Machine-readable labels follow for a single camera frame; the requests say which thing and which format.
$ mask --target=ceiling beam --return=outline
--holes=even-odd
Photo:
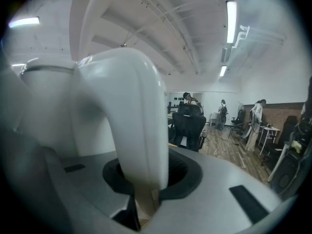
[[[154,13],[156,18],[164,19],[163,22],[171,30],[174,36],[177,38],[178,42],[181,45],[182,50],[184,51],[187,58],[190,60],[192,67],[195,70],[196,74],[200,73],[198,69],[198,55],[195,47],[193,46],[192,40],[184,38],[183,35],[190,35],[187,27],[182,22],[181,17],[176,14],[176,8],[173,7],[172,3],[169,0],[142,0],[147,1],[147,6],[149,6]],[[144,25],[141,28],[137,29],[134,33],[136,36],[140,31],[144,30],[148,25]]]
[[[107,14],[101,16],[102,19],[112,22],[113,24],[118,25],[119,27],[123,28],[124,30],[130,32],[131,34],[134,34],[136,32],[136,29],[132,27],[129,23],[125,22],[124,19],[122,19],[120,16],[117,16],[117,13]],[[138,33],[136,34],[136,37],[145,42],[147,45],[152,47],[155,51],[157,51],[164,59],[166,59],[179,73],[183,73],[183,70],[175,65],[176,60],[174,60],[170,55],[167,53],[164,53],[160,46],[158,46],[155,42],[151,41],[147,37],[145,37],[143,34]]]
[[[73,60],[88,55],[93,27],[113,0],[73,0],[69,19],[69,44]]]
[[[105,37],[100,37],[100,36],[94,36],[92,38],[92,42],[96,42],[98,44],[102,44],[102,45],[105,45],[107,47],[110,47],[112,49],[116,49],[116,48],[119,48],[120,45],[118,43],[115,43]]]

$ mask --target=table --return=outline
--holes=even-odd
[[[269,137],[270,131],[275,132],[275,134],[274,134],[274,139],[273,139],[273,143],[274,143],[274,141],[275,141],[275,139],[276,139],[277,132],[280,131],[279,129],[277,129],[277,128],[275,128],[275,127],[265,127],[265,126],[260,126],[260,127],[262,128],[262,132],[261,132],[261,137],[260,137],[260,140],[259,140],[258,145],[260,145],[260,142],[261,142],[261,140],[262,140],[262,135],[263,135],[263,130],[264,130],[264,129],[267,130],[267,135],[266,135],[266,137],[265,137],[265,140],[264,140],[264,143],[263,143],[263,146],[262,146],[262,149],[261,149],[261,152],[260,152],[259,155],[262,154],[262,151],[263,151],[263,148],[264,148],[264,146],[265,146],[265,143],[267,142],[267,139],[272,139],[272,137]]]
[[[281,153],[281,155],[279,156],[279,159],[278,159],[276,165],[274,166],[273,171],[271,172],[270,176],[268,177],[267,182],[270,182],[270,181],[272,180],[273,175],[274,175],[274,173],[276,172],[276,170],[277,170],[279,164],[282,162],[282,159],[283,159],[283,157],[285,156],[286,151],[288,150],[288,148],[289,148],[289,143],[285,142],[284,147],[283,147],[283,150],[282,150],[282,153]]]
[[[210,125],[212,125],[213,119],[218,119],[220,116],[220,113],[211,113],[209,117]]]

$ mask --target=office chair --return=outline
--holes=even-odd
[[[235,117],[232,117],[233,120],[231,120],[231,122],[234,124],[234,126],[231,126],[229,137],[232,135],[233,131],[239,131],[240,136],[242,135],[241,133],[242,133],[242,129],[244,126],[245,114],[246,114],[246,111],[244,109],[241,109],[238,111],[238,115],[236,119]]]
[[[170,143],[198,152],[200,148],[200,134],[205,126],[206,118],[200,115],[200,107],[197,105],[180,104],[178,112],[172,113],[175,126],[175,134]],[[186,146],[181,145],[183,137],[186,137]]]
[[[238,125],[240,123],[243,123],[244,119],[245,119],[245,114],[246,114],[246,111],[244,109],[239,110],[236,119],[234,117],[232,117],[233,120],[231,120],[231,122],[234,125]]]
[[[263,160],[261,162],[261,165],[264,163],[270,163],[272,166],[274,166],[279,156],[281,155],[281,151],[278,151],[277,149],[283,149],[284,144],[286,141],[289,141],[291,133],[293,132],[295,126],[298,123],[297,116],[288,116],[283,127],[282,134],[278,140],[277,143],[269,143],[266,147],[266,150],[268,152],[268,156],[264,156]]]

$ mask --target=ceiling light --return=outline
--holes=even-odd
[[[26,24],[39,24],[39,17],[35,18],[24,18],[24,19],[19,19],[16,21],[11,21],[9,23],[9,27],[13,28],[16,26],[21,26],[21,25],[26,25]]]
[[[227,1],[226,8],[228,12],[228,37],[227,43],[233,43],[236,29],[236,2]]]
[[[12,64],[11,66],[12,67],[18,67],[18,66],[24,66],[25,65],[25,63],[20,63],[20,64]]]
[[[226,67],[227,66],[222,66],[221,72],[220,72],[220,76],[224,76],[224,73],[226,71]]]

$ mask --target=black equipment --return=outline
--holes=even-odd
[[[272,190],[284,200],[297,193],[311,168],[311,137],[311,117],[306,111],[302,115],[301,121],[294,127],[290,139],[290,143],[295,140],[301,144],[300,153],[298,154],[292,147],[289,148],[275,171],[270,184]]]
[[[171,102],[169,102],[168,108],[167,108],[167,113],[171,113]]]
[[[168,119],[168,139],[172,139],[174,137],[175,134],[175,126],[174,126],[174,120],[169,118]]]
[[[275,164],[277,163],[279,156],[281,154],[281,151],[277,151],[277,149],[283,149],[284,148],[285,142],[289,141],[291,133],[294,131],[297,123],[298,123],[298,119],[296,116],[288,116],[287,117],[287,119],[284,123],[284,126],[283,126],[282,134],[281,134],[278,142],[267,144],[266,150],[267,150],[267,152],[270,153],[270,155],[263,157],[261,165],[263,165],[263,163],[270,163],[272,168],[275,166]]]
[[[172,113],[175,134],[170,143],[178,147],[198,152],[201,141],[200,134],[205,126],[206,118],[200,115],[197,105],[180,104],[177,113]],[[187,138],[186,146],[180,145],[183,137]]]

